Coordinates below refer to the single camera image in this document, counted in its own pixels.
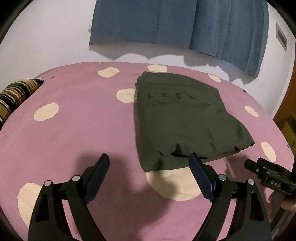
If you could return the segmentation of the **person's right hand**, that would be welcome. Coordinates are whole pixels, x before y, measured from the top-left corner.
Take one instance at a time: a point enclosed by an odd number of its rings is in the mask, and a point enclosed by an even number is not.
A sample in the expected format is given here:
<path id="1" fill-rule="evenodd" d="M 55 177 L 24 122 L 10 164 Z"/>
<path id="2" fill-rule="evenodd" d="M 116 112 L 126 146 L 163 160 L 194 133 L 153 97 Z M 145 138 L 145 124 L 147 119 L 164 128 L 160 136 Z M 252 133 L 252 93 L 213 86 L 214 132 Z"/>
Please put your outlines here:
<path id="1" fill-rule="evenodd" d="M 288 210 L 292 214 L 295 214 L 295 197 L 285 197 L 283 194 L 274 191 L 269 196 L 268 200 L 269 204 L 267 206 L 267 214 L 269 220 L 273 219 L 273 213 L 277 210 L 276 207 L 279 205 L 279 203 L 281 208 Z"/>

